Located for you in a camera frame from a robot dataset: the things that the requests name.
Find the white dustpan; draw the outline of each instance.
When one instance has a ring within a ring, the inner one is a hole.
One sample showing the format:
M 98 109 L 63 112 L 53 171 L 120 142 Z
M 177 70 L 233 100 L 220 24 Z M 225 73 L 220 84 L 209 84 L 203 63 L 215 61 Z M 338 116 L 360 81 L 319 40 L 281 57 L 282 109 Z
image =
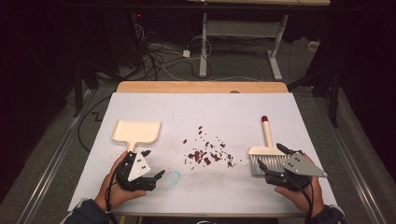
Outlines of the white dustpan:
M 114 141 L 126 143 L 127 151 L 134 152 L 134 148 L 138 144 L 154 143 L 158 138 L 160 128 L 160 122 L 119 119 L 111 137 Z

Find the hand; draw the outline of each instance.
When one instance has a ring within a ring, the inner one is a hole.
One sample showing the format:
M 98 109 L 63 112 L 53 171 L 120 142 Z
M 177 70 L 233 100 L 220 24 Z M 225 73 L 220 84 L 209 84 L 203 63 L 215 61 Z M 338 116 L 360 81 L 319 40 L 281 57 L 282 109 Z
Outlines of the hand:
M 306 154 L 304 154 L 304 156 L 309 160 L 311 160 Z M 311 183 L 312 183 L 312 188 L 314 189 L 314 201 L 313 201 L 313 211 L 312 211 L 312 217 L 314 217 L 321 210 L 323 210 L 325 206 L 323 203 L 322 192 L 318 181 L 318 177 L 312 176 Z M 308 185 L 304 190 L 312 201 L 311 185 Z M 275 191 L 285 196 L 285 198 L 291 200 L 304 215 L 308 214 L 309 211 L 308 201 L 300 191 L 295 192 L 283 187 L 276 187 Z
M 114 171 L 116 170 L 116 167 L 120 162 L 122 162 L 125 157 L 127 156 L 127 151 L 122 153 L 120 157 L 114 162 L 113 167 L 111 167 L 110 173 L 106 175 L 105 179 L 103 180 L 102 187 L 99 190 L 98 195 L 95 198 L 95 202 L 101 207 L 104 211 L 106 211 L 106 189 L 108 188 L 108 185 L 110 183 L 110 179 Z M 115 209 L 122 205 L 123 203 L 136 199 L 142 196 L 146 195 L 145 190 L 135 190 L 135 191 L 128 191 L 125 189 L 122 189 L 119 184 L 114 184 L 111 188 L 111 194 L 110 194 L 110 204 L 112 206 L 112 209 Z

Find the desk leg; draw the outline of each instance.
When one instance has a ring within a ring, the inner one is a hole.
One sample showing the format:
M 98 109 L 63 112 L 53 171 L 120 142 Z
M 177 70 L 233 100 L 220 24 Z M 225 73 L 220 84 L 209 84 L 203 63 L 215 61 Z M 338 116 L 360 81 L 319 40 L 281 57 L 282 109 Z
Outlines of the desk leg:
M 137 217 L 135 224 L 143 224 L 143 217 Z
M 206 49 L 206 38 L 207 38 L 207 13 L 204 13 L 204 19 L 202 22 L 202 50 L 201 50 L 201 61 L 199 66 L 199 77 L 206 77 L 206 66 L 207 66 L 207 49 Z
M 276 62 L 276 53 L 277 50 L 279 49 L 280 41 L 282 40 L 282 35 L 283 32 L 285 31 L 286 28 L 286 22 L 288 21 L 289 15 L 284 15 L 282 17 L 282 21 L 279 24 L 279 27 L 277 28 L 276 32 L 276 39 L 275 39 L 275 44 L 273 50 L 268 50 L 268 60 L 270 61 L 271 69 L 274 74 L 274 78 L 276 81 L 281 81 L 282 76 L 280 75 L 279 71 L 279 66 L 277 65 Z

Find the hand brush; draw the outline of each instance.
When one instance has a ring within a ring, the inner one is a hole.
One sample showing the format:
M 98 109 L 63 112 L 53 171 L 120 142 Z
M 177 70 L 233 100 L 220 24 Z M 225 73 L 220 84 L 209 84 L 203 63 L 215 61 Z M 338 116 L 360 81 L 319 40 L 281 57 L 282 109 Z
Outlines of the hand brush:
M 270 124 L 267 116 L 262 116 L 262 127 L 264 130 L 265 145 L 266 147 L 252 147 L 248 154 L 251 160 L 251 173 L 253 175 L 265 175 L 260 169 L 257 160 L 262 161 L 268 170 L 283 173 L 283 161 L 288 157 L 280 151 L 277 147 L 273 146 Z

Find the white paper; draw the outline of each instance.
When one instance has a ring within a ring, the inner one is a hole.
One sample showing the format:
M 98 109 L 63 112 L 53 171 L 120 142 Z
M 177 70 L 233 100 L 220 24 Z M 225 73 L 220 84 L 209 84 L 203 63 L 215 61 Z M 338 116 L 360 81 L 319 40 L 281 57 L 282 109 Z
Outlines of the white paper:
M 114 93 L 69 211 L 82 198 L 96 196 L 113 162 L 126 149 L 111 139 L 117 120 L 125 119 L 162 123 L 157 142 L 138 146 L 136 151 L 151 150 L 146 157 L 151 172 L 146 176 L 154 176 L 161 170 L 165 174 L 154 191 L 125 203 L 116 212 L 298 215 L 300 212 L 292 202 L 274 192 L 275 186 L 251 175 L 248 150 L 265 146 L 261 121 L 264 115 L 269 119 L 274 144 L 301 149 L 321 168 L 291 93 Z M 211 163 L 198 164 L 188 158 L 196 150 L 207 152 Z M 221 161 L 214 161 L 210 152 L 218 156 L 222 152 Z M 232 167 L 228 165 L 228 155 L 233 157 Z M 324 202 L 336 204 L 327 179 L 319 181 Z

